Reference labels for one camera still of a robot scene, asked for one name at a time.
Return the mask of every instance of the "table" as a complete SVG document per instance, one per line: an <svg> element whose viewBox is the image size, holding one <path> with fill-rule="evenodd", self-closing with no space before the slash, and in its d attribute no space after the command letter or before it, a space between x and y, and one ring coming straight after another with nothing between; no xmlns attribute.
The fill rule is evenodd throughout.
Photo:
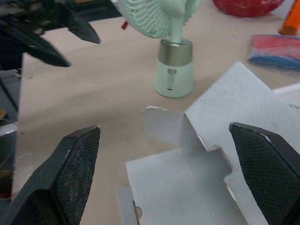
<svg viewBox="0 0 300 225"><path fill-rule="evenodd" d="M119 225L116 188L129 184L125 162L174 148L144 135L146 106L185 110L237 60L272 89L299 80L293 73L247 63L251 36L277 34L281 19L235 18L204 0L184 28L184 37L194 43L194 90L184 98L165 98L152 87L159 40L131 27L123 31L123 22L114 18L91 23L101 45L83 42L65 29L48 32L44 37L72 67L53 67L27 55L24 60L14 193L63 136L100 124L99 155L82 224Z"/></svg>

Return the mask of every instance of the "red container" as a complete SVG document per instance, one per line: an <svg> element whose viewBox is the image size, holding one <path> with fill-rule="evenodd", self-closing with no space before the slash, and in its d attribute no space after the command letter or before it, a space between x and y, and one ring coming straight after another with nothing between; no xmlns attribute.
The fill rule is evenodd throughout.
<svg viewBox="0 0 300 225"><path fill-rule="evenodd" d="M223 13L238 17L263 16L276 9L284 0L213 0Z"/></svg>

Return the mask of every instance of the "folded cardboard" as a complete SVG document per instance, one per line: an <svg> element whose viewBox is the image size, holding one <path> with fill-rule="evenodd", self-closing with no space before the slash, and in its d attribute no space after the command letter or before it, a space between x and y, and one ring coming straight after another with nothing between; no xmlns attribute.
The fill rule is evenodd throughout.
<svg viewBox="0 0 300 225"><path fill-rule="evenodd" d="M177 149L127 162L142 225L267 225L243 178L230 122L281 135L300 152L300 117L237 62L185 112L145 111L145 131Z"/></svg>

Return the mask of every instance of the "mint green fan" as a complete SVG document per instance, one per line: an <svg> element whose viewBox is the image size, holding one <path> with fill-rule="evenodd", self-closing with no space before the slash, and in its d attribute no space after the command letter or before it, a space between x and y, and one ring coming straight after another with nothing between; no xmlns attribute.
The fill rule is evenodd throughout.
<svg viewBox="0 0 300 225"><path fill-rule="evenodd" d="M199 8L200 0L119 0L126 21L151 38L170 37L180 43L182 28Z"/></svg>
<svg viewBox="0 0 300 225"><path fill-rule="evenodd" d="M138 32L160 41L154 89L179 98L193 88L192 42L182 39L183 26L200 0L118 0L120 12Z"/></svg>

